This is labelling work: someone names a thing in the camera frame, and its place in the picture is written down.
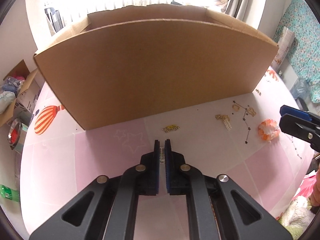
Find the left hand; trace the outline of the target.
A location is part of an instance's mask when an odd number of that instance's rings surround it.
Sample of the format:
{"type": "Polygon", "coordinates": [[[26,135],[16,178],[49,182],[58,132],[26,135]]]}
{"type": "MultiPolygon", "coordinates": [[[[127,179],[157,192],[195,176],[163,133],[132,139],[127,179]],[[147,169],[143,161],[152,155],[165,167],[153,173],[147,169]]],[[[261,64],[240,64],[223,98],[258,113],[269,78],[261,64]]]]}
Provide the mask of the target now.
{"type": "Polygon", "coordinates": [[[316,173],[316,181],[313,185],[313,192],[310,195],[312,206],[320,206],[320,169],[316,173]]]}

